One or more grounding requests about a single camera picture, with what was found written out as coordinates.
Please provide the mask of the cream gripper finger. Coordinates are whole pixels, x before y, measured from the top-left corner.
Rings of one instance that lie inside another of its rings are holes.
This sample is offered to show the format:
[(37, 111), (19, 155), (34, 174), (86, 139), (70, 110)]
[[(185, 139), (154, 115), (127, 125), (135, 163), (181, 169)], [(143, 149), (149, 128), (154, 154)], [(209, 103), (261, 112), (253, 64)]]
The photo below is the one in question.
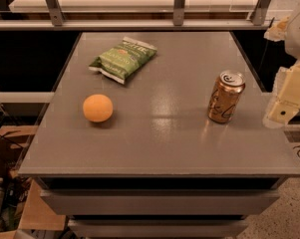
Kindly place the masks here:
[(288, 22), (289, 17), (286, 16), (282, 18), (279, 22), (274, 23), (271, 27), (269, 27), (266, 30), (264, 38), (273, 42), (284, 41)]
[(269, 128), (287, 125), (300, 112), (300, 61), (289, 69), (280, 67), (263, 124)]

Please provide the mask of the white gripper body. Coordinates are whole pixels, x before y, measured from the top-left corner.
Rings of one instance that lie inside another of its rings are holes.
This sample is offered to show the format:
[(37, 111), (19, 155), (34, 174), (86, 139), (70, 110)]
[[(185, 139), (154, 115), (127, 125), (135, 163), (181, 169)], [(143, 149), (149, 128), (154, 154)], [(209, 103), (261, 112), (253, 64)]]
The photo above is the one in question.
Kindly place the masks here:
[(300, 4), (292, 12), (287, 24), (285, 51), (290, 56), (300, 60)]

